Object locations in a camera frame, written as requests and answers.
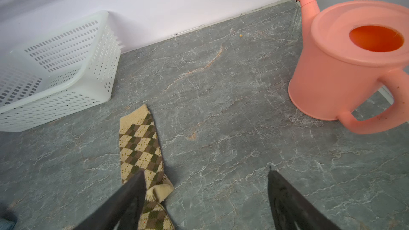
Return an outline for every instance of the sock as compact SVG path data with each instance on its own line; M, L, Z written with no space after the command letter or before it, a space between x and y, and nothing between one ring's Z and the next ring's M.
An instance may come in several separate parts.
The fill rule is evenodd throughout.
M122 183L145 171L147 191L138 230L174 230L160 204L174 188L163 171L155 124L146 105L120 119L120 151Z

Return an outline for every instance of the gray marble floor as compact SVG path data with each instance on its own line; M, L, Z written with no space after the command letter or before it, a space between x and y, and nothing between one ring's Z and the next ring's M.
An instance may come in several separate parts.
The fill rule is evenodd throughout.
M0 133L0 200L16 229L68 230L100 206L121 185L119 119L145 103L177 229L274 228L269 164L345 230L409 229L409 125L355 135L303 115L287 94L301 49L289 1L123 54L109 102ZM376 93L355 115L388 106Z

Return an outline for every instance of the watering can opening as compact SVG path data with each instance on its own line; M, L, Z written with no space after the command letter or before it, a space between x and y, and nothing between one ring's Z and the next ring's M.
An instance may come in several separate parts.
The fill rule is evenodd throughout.
M391 52L402 47L402 34L389 27L365 25L354 28L349 38L358 47L372 52Z

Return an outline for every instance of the blue fabric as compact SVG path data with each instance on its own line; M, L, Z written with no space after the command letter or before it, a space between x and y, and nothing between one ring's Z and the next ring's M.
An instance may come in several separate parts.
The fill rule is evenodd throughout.
M0 218L0 230L12 230L16 223Z

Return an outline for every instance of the watering can handle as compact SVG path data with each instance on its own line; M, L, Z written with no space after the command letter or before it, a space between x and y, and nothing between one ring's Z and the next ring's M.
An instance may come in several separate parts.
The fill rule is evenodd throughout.
M358 121L350 111L338 115L340 122L356 134L371 134L392 129L409 120L409 75L395 69L381 76L378 81L392 93L394 103L381 114Z

